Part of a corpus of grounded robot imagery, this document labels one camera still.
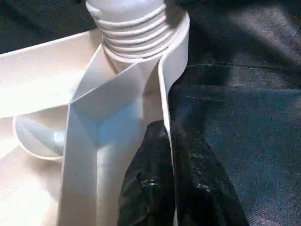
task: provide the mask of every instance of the white plastic panel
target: white plastic panel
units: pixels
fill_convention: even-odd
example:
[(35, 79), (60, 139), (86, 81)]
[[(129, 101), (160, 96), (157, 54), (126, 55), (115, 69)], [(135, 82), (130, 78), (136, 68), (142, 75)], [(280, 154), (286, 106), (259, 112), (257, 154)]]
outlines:
[(98, 30), (0, 55), (0, 118), (66, 105), (102, 41)]
[(20, 147), (0, 158), (0, 225), (55, 226), (61, 164)]
[(100, 44), (92, 56), (72, 100), (74, 101), (94, 88), (99, 87), (115, 75), (117, 75), (117, 70), (104, 52), (103, 45)]
[(182, 75), (188, 62), (188, 39), (190, 26), (188, 13), (185, 13), (185, 17), (182, 21), (181, 26), (182, 32), (177, 37), (177, 41), (175, 41), (169, 47), (169, 51), (163, 54), (158, 65), (164, 125), (169, 135), (171, 149), (172, 143), (170, 132), (170, 115), (168, 107), (168, 92), (172, 84), (174, 84), (174, 82)]
[(149, 89), (149, 74), (141, 70), (139, 63), (131, 65), (116, 77), (88, 92), (72, 105), (99, 122), (118, 112), (135, 98), (141, 97)]
[(96, 225), (97, 123), (69, 107), (59, 226)]

